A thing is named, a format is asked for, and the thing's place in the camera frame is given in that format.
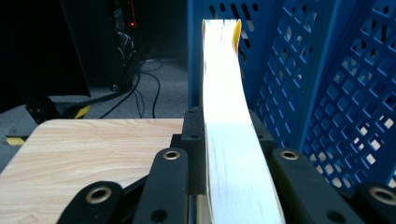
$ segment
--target grid pattern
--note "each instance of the grid pattern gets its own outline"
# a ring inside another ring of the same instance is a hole
[[[285,1],[262,70],[256,112],[279,147],[301,148],[337,1]]]
[[[355,18],[309,120],[304,154],[347,191],[368,181],[396,186],[395,11],[396,2],[376,1]]]

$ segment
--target yellow tape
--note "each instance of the yellow tape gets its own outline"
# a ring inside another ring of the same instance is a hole
[[[21,146],[24,144],[24,140],[19,137],[8,137],[7,142],[10,146]]]
[[[75,119],[80,119],[80,118],[82,118],[84,115],[87,114],[87,112],[88,112],[89,109],[90,109],[90,107],[89,107],[88,105],[85,106],[85,107],[83,107],[83,108],[81,108],[81,109],[78,111],[78,113],[76,114]]]

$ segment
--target computer tower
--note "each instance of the computer tower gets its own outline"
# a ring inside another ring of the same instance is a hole
[[[90,86],[113,91],[127,85],[139,38],[131,0],[61,0],[64,16]]]

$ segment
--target floor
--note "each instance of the floor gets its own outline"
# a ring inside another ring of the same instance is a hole
[[[140,81],[135,92],[128,91],[115,99],[91,105],[84,119],[101,118],[123,99],[125,100],[104,119],[150,119],[153,118],[153,107],[155,118],[183,118],[184,112],[188,108],[186,60],[175,56],[164,56],[163,54],[161,57],[152,56],[144,61],[141,71]],[[98,86],[90,87],[90,91],[92,98],[114,93],[110,88]],[[77,103],[90,98],[85,96],[52,96],[50,99],[55,103]],[[0,114],[0,173],[20,149],[20,147],[10,146],[7,143],[6,133],[23,116],[29,116],[24,105]]]

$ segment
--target screw hole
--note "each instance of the screw hole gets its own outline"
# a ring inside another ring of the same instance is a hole
[[[177,151],[167,151],[163,154],[166,160],[172,161],[180,157],[180,153]]]
[[[346,218],[339,212],[330,210],[327,212],[326,217],[335,223],[346,223]]]
[[[98,187],[92,189],[88,194],[85,200],[88,203],[96,204],[102,203],[107,200],[111,195],[111,189],[106,186]]]
[[[370,194],[381,203],[396,205],[396,194],[388,189],[373,187],[369,189]]]
[[[151,221],[155,223],[162,223],[168,218],[168,213],[165,210],[159,209],[151,214]]]
[[[298,155],[292,151],[282,151],[280,156],[286,160],[296,161],[298,159]]]

